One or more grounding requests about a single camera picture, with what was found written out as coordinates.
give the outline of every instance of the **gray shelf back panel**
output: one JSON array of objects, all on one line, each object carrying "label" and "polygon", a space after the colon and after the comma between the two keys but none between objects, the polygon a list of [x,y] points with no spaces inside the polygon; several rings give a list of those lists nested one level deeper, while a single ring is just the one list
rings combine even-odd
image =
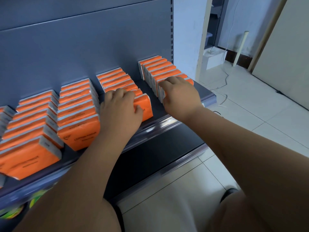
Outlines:
[{"label": "gray shelf back panel", "polygon": [[140,79],[137,61],[171,60],[170,0],[152,0],[0,31],[0,105],[121,67]]},{"label": "gray shelf back panel", "polygon": [[0,30],[149,0],[0,0]]}]

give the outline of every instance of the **white box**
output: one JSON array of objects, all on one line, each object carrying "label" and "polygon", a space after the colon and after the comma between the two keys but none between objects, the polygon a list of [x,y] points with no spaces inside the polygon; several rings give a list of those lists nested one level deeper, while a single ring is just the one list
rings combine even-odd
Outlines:
[{"label": "white box", "polygon": [[225,61],[227,51],[219,49],[217,47],[211,47],[204,50],[202,70],[207,70],[212,67],[216,67]]}]

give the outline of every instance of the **right arm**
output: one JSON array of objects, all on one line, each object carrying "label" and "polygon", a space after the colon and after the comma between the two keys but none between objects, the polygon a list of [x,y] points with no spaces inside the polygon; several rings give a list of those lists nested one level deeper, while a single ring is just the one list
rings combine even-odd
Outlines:
[{"label": "right arm", "polygon": [[203,139],[272,229],[309,228],[309,158],[204,108],[182,78],[170,77],[160,86],[167,94],[166,112]]}]

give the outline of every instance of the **white pipe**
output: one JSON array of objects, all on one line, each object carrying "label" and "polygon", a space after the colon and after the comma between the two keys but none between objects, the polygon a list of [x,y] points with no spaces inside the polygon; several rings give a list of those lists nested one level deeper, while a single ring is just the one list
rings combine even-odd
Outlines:
[{"label": "white pipe", "polygon": [[245,31],[245,32],[243,33],[243,39],[241,40],[241,44],[240,44],[239,49],[238,49],[238,51],[237,51],[236,58],[235,58],[234,63],[233,63],[233,67],[236,66],[236,64],[237,64],[237,61],[238,61],[238,59],[239,59],[241,50],[243,49],[243,45],[245,44],[245,41],[246,41],[246,38],[247,38],[248,33],[249,33],[249,31]]}]

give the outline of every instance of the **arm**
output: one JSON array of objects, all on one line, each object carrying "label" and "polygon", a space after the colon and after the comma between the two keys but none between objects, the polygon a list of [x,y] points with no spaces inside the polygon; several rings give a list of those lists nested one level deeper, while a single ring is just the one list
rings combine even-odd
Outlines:
[{"label": "arm", "polygon": [[17,231],[120,231],[114,209],[103,200],[111,171],[139,128],[143,110],[134,112],[133,92],[105,94],[100,134],[74,166],[27,213]]},{"label": "arm", "polygon": [[309,228],[309,158],[204,108],[182,78],[170,77],[160,86],[167,92],[166,112],[205,141],[272,229]]}]

